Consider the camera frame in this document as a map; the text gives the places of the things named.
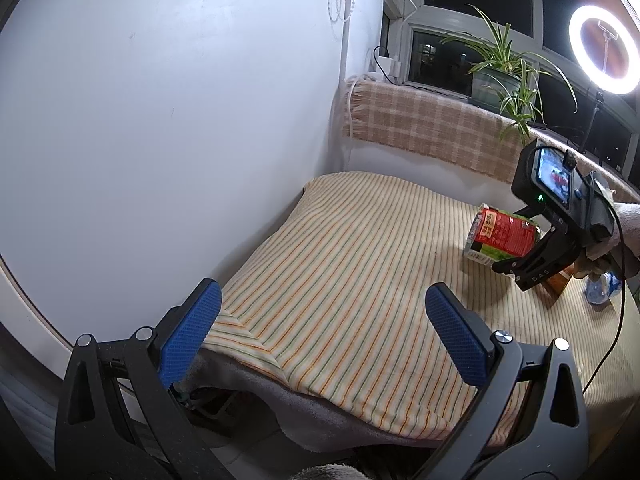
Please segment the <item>gloved right hand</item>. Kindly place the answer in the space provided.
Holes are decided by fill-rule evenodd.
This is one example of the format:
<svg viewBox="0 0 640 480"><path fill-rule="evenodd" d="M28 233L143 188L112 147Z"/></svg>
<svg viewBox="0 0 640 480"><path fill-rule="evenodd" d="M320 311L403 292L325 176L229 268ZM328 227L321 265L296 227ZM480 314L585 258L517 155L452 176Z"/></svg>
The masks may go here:
<svg viewBox="0 0 640 480"><path fill-rule="evenodd" d="M617 266L625 278L639 273L639 205L615 203L617 219L611 237L588 246L574 263L574 277L596 280Z"/></svg>

